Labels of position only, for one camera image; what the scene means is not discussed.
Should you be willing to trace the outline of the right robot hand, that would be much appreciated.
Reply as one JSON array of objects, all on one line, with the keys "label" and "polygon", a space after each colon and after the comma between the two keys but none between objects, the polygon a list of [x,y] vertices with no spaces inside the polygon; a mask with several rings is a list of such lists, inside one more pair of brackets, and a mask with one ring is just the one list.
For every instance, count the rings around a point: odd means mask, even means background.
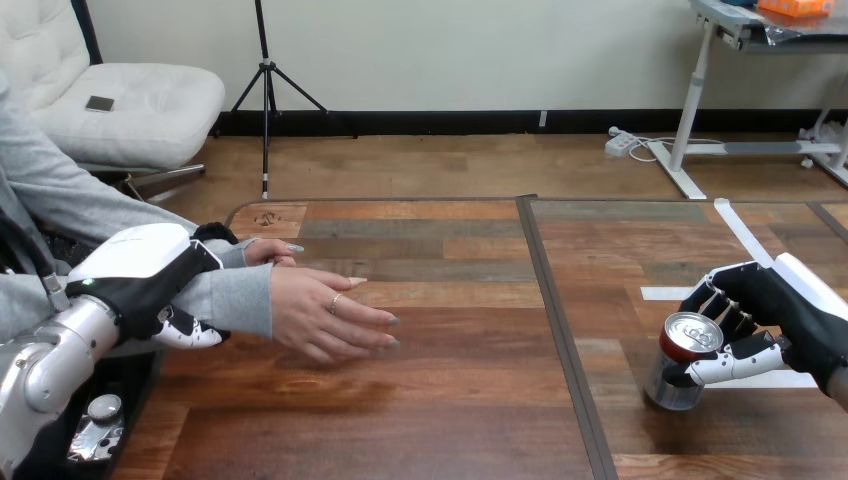
[{"label": "right robot hand", "polygon": [[847,405],[847,304],[789,253],[716,268],[681,303],[715,320],[724,343],[662,371],[675,387],[702,387],[788,366]]}]

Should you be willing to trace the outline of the person's hand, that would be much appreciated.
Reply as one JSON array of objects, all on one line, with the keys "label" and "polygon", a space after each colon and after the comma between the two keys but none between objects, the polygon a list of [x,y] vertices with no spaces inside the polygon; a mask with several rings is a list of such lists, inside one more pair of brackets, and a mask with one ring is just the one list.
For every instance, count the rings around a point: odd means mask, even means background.
[{"label": "person's hand", "polygon": [[399,347],[400,342],[384,330],[399,322],[395,315],[345,296],[366,282],[309,268],[273,267],[273,338],[325,364],[369,358]]},{"label": "person's hand", "polygon": [[251,267],[264,264],[295,267],[295,256],[303,251],[303,247],[280,239],[254,239],[244,248],[244,258]]}]

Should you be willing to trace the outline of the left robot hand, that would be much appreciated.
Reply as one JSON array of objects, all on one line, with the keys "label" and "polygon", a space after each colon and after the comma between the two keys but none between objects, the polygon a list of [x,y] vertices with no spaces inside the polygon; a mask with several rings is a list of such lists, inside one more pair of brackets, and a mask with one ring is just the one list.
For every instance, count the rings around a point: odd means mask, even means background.
[{"label": "left robot hand", "polygon": [[173,300],[196,276],[222,268],[218,256],[184,227],[148,224],[122,230],[96,248],[67,275],[66,292],[107,305],[122,341],[208,348],[227,341],[231,332],[195,318]]}]

